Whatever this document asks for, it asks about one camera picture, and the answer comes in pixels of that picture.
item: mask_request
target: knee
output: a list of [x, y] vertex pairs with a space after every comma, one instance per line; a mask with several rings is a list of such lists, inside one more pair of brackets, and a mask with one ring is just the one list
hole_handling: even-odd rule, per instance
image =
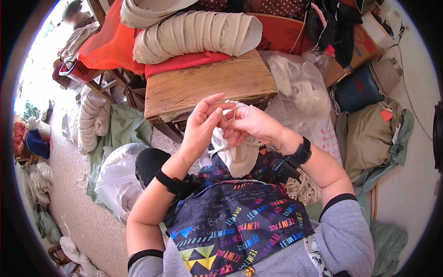
[[136, 167], [141, 164], [164, 164], [171, 155], [157, 148], [146, 148], [141, 151], [136, 160]]

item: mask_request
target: plastic basket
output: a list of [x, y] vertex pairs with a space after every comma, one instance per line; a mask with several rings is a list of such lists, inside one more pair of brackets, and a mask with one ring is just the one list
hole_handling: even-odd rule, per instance
[[71, 62], [65, 62], [63, 64], [63, 66], [60, 68], [60, 71], [58, 74], [60, 76], [68, 76], [69, 78], [73, 79], [74, 81], [77, 81], [80, 83], [89, 83], [92, 80], [94, 73], [97, 71], [97, 69], [87, 68], [79, 60], [74, 62], [71, 69], [67, 68], [66, 63], [71, 63]]

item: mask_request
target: red cloth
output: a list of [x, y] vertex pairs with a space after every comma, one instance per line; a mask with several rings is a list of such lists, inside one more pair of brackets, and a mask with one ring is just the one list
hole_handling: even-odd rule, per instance
[[144, 64], [132, 59], [135, 37], [141, 29], [129, 28], [120, 21], [123, 0], [115, 0], [105, 17], [100, 30], [90, 37], [78, 50], [78, 59], [93, 69], [115, 69], [123, 67], [141, 75]]
[[135, 37], [142, 30], [129, 28], [120, 20], [120, 10], [123, 0], [116, 0], [105, 17], [105, 23], [100, 32], [90, 37], [78, 50], [78, 59], [88, 68], [115, 69], [123, 67], [137, 75], [146, 76], [199, 66], [210, 62], [218, 62], [229, 58], [229, 55], [205, 51], [173, 57], [155, 65], [144, 65], [135, 62], [132, 57]]
[[170, 58], [169, 60], [159, 64], [147, 64], [145, 66], [145, 75], [149, 76], [154, 73], [160, 73], [170, 70], [182, 69], [191, 66], [200, 66], [210, 62], [219, 62], [230, 58], [228, 54], [220, 52], [209, 52], [205, 50], [202, 53], [189, 53], [177, 57]]
[[25, 134], [25, 122], [20, 121], [14, 123], [12, 127], [12, 131], [14, 132], [14, 137], [12, 139], [13, 152], [16, 157], [20, 157], [23, 159], [29, 158], [28, 153], [23, 150], [21, 154], [19, 154], [19, 146], [23, 141], [23, 136]]

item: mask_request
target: black pants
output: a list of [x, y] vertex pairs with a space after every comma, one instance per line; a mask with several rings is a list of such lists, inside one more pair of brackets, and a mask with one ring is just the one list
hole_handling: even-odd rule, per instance
[[[154, 179], [155, 174], [159, 171], [163, 164], [171, 157], [169, 153], [166, 153], [157, 148], [146, 148], [137, 156], [136, 160], [136, 177], [140, 181], [143, 189], [145, 189], [149, 183]], [[177, 207], [178, 197], [174, 199], [169, 207], [166, 216], [163, 220], [166, 227], [169, 227], [169, 223], [175, 215], [175, 208]]]

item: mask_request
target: apron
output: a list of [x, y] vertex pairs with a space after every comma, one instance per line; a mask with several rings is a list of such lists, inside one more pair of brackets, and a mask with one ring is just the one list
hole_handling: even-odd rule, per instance
[[290, 199], [282, 184], [266, 182], [280, 155], [267, 149], [260, 153], [242, 179], [231, 177], [214, 157], [213, 165], [197, 175], [204, 188], [178, 204], [167, 233], [192, 276], [253, 270], [267, 256], [314, 233], [304, 205]]

